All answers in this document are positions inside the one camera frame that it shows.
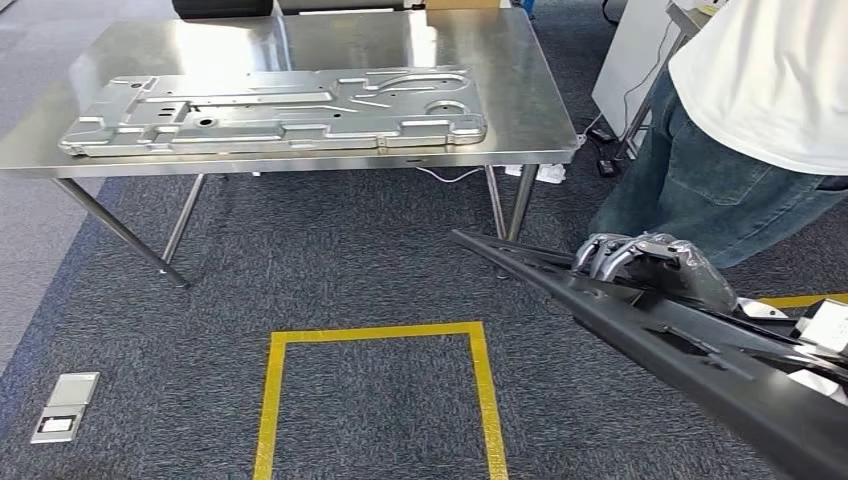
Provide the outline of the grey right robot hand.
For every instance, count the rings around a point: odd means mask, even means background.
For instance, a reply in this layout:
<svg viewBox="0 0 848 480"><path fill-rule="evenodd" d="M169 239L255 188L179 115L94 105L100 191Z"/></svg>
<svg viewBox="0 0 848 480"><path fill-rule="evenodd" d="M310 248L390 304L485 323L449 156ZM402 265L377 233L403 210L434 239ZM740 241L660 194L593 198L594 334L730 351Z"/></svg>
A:
<svg viewBox="0 0 848 480"><path fill-rule="evenodd" d="M593 234L578 249L571 270L601 282L638 283L721 313L737 305L734 289L705 254L670 234Z"/></svg>

